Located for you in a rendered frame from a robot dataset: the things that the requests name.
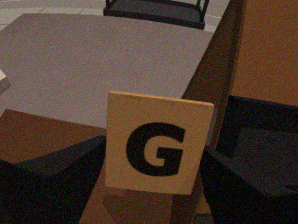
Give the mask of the tan letter tile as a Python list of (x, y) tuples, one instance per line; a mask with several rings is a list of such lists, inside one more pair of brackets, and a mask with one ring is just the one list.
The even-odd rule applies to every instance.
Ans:
[(192, 194), (214, 104), (109, 91), (105, 186)]

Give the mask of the beige flat rectangular block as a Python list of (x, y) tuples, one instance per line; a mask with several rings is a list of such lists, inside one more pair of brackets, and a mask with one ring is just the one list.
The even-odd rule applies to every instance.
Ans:
[(4, 72), (1, 72), (0, 69), (0, 92), (4, 91), (7, 87), (11, 87), (11, 83), (9, 83), (8, 77), (5, 76)]

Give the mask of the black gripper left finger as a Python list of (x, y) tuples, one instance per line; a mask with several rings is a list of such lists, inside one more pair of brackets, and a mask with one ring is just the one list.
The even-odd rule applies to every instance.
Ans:
[(105, 159), (106, 136), (12, 164), (0, 160), (0, 224), (78, 224)]

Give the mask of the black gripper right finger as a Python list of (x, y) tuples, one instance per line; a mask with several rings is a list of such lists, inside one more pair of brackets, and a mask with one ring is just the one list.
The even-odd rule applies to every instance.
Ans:
[(298, 192), (205, 148), (202, 185), (214, 224), (298, 224)]

